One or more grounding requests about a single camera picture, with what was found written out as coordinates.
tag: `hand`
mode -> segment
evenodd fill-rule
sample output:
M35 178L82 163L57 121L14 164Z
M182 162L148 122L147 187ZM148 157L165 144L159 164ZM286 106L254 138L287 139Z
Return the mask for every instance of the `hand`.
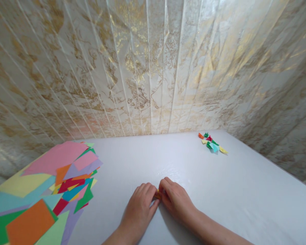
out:
M185 189L178 183L165 177L160 182L159 193L162 203L174 219L188 228L198 210L190 200Z
M143 236L153 215L159 205L159 200L155 200L150 207L157 189L151 183L142 184L137 187L129 200L125 215L118 227L121 237L124 237L126 244L136 244Z

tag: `left hand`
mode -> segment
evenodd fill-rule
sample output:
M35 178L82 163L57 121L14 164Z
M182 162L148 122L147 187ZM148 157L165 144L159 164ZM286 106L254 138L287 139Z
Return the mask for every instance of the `left hand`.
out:
M118 227L126 244L136 244L146 231L160 203L156 199L150 207L157 189L151 183L141 184L130 198L125 215Z

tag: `yellow paper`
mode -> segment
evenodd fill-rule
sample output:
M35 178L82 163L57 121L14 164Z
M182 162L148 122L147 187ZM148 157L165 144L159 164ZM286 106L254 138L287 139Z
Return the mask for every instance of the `yellow paper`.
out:
M220 147L220 152L222 152L223 154L228 154L228 152L222 148L222 146L219 146Z
M91 185L91 189L92 189L92 187L95 185L96 182L97 182L97 180L96 180L96 179L93 179L92 185Z
M58 191L59 191L60 186L61 186L61 184L60 184L60 185L57 185L57 186L54 188L54 191L53 191L52 195L58 194Z
M76 196L74 196L70 201L73 201L75 199L79 198L79 193L76 194Z
M77 185L73 185L73 186L71 186L71 187L68 187L67 189L69 190L69 191L71 191L72 189L74 189Z
M26 168L29 167L29 165L27 165L22 170L18 171L12 177L3 182L0 185L0 191L24 198L30 192L32 192L41 184L43 184L44 181L51 177L51 175L49 174L20 176L26 170Z

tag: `white table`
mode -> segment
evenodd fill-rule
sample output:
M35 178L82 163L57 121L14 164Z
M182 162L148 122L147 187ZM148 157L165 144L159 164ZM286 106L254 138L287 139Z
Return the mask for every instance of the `white table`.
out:
M198 209L252 243L306 244L306 186L226 132L209 133L228 156L211 153L198 132L87 140L104 164L69 244L101 244L135 188L158 187L165 176L182 185ZM140 244L200 242L161 204Z

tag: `pile of colored paper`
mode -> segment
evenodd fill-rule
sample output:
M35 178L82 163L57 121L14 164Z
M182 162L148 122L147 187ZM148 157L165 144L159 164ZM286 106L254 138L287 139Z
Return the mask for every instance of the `pile of colored paper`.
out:
M217 144L208 133L205 133L204 136L201 135L201 133L198 133L198 137L202 139L202 144L206 144L206 147L212 150L214 153L220 150L220 152L223 154L228 154L228 152L223 149L222 146Z
M68 244L102 165L93 145L56 145L0 185L0 245Z

